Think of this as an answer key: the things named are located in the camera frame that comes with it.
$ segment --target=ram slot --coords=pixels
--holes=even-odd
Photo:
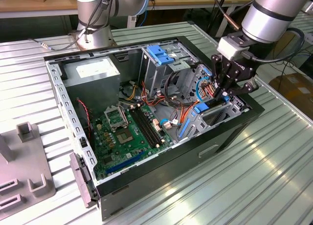
[[[145,114],[141,111],[141,109],[137,109],[136,110],[139,118],[141,119],[141,121],[144,123],[144,125],[147,127],[149,133],[152,135],[154,141],[156,144],[161,144],[161,139],[160,137],[157,135],[156,131],[154,130],[154,128],[152,128],[150,122],[147,120]]]
[[[156,147],[157,144],[161,144],[160,137],[155,133],[149,121],[140,109],[131,110],[130,114],[152,148]]]

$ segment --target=white label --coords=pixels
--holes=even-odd
[[[111,65],[111,63],[107,59],[104,59],[103,61],[100,62],[77,66],[76,70],[79,76],[81,78],[84,78],[98,75],[101,73],[110,72],[112,68],[113,66]]]
[[[298,89],[304,94],[310,94],[311,92],[305,87],[298,87]]]
[[[298,82],[299,82],[295,77],[288,77],[288,80],[289,80],[291,83],[298,83]]]

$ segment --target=green circuit board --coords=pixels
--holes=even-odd
[[[150,125],[153,127],[152,120],[155,119],[148,106],[142,106],[141,111],[147,117]],[[119,128],[113,132],[105,115],[91,120],[94,127],[94,154],[97,158],[97,165],[94,168],[98,180],[103,179],[122,168],[129,167],[137,161],[143,160],[169,146],[171,138],[162,130],[157,135],[164,140],[160,147],[150,146],[140,128],[132,118],[130,111],[124,110],[125,117],[128,121],[127,128]],[[121,121],[118,112],[110,116],[111,123]]]

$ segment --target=wooden table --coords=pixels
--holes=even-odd
[[[223,6],[228,6],[228,14],[236,6],[243,5],[250,0],[225,0]],[[147,10],[170,10],[213,7],[214,0],[155,0],[150,1]],[[37,16],[77,15],[76,0],[46,0],[37,2],[30,0],[0,0],[0,18],[20,18]],[[128,17],[127,28],[135,26],[136,17]],[[223,33],[227,23],[224,20],[217,36]]]

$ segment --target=blue tab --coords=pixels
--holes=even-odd
[[[209,71],[206,67],[203,66],[203,69],[209,76],[212,76],[211,71]]]
[[[229,96],[228,95],[227,96],[223,96],[223,99],[224,99],[225,102],[228,102],[229,101]]]
[[[190,122],[190,120],[188,119],[188,120],[186,121],[184,127],[182,128],[180,134],[179,134],[179,137],[180,137],[180,138],[182,137],[182,135],[184,134],[185,130],[187,129],[187,126],[189,125],[189,122]]]
[[[174,59],[169,57],[165,50],[163,50],[159,45],[147,46],[147,50],[150,55],[155,58],[159,65],[166,65],[174,62]]]
[[[208,109],[209,109],[209,107],[205,103],[197,104],[194,107],[194,110],[196,111],[196,113],[201,113],[201,112],[204,112],[205,110],[208,110]]]

